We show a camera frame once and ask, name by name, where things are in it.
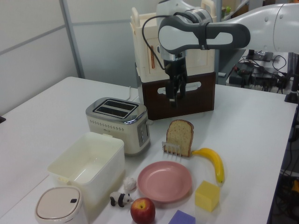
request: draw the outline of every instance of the toast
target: toast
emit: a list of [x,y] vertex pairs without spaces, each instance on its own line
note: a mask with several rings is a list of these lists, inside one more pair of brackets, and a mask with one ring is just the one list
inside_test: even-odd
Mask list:
[[[180,146],[181,156],[191,156],[194,126],[186,120],[174,120],[170,123],[166,134],[166,142]],[[175,153],[172,147],[164,146],[164,151]]]

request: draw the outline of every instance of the apple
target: apple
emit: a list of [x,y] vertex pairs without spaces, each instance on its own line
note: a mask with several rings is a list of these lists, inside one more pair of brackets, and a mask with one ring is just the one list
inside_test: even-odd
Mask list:
[[231,8],[229,6],[226,6],[226,11],[225,13],[229,14],[230,13]]
[[136,199],[131,205],[131,216],[137,224],[150,224],[155,220],[156,208],[147,197]]

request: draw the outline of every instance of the yellow block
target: yellow block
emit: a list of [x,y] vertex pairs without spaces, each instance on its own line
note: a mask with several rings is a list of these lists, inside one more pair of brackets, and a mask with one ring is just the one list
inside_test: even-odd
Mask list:
[[219,202],[220,187],[203,181],[195,191],[195,204],[209,212],[213,211]]

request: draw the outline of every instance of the white plastic bin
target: white plastic bin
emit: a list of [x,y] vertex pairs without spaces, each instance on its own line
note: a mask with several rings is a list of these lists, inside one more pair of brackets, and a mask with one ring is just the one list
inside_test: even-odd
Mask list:
[[89,132],[48,166],[56,186],[78,187],[87,208],[97,205],[125,168],[124,142]]

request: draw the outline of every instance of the yellow banana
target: yellow banana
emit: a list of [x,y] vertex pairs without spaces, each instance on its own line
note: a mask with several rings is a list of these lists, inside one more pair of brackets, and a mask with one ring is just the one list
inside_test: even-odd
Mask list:
[[200,155],[208,158],[214,164],[217,182],[224,183],[224,167],[218,153],[210,148],[201,148],[199,150],[192,151],[192,155]]

